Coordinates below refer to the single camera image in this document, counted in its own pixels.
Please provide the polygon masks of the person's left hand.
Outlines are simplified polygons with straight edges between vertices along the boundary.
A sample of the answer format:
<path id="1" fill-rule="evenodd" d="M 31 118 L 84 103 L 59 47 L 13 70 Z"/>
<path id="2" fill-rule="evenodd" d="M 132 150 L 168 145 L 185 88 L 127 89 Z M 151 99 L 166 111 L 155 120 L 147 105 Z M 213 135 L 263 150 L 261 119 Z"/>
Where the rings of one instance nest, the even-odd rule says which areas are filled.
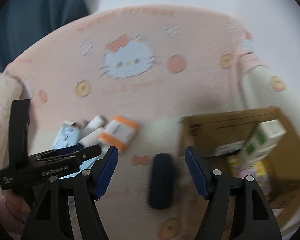
<path id="1" fill-rule="evenodd" d="M 21 223 L 25 223 L 31 211 L 29 205 L 25 202 L 24 198 L 16 195 L 12 190 L 3 191 L 6 206 L 9 213 Z"/>

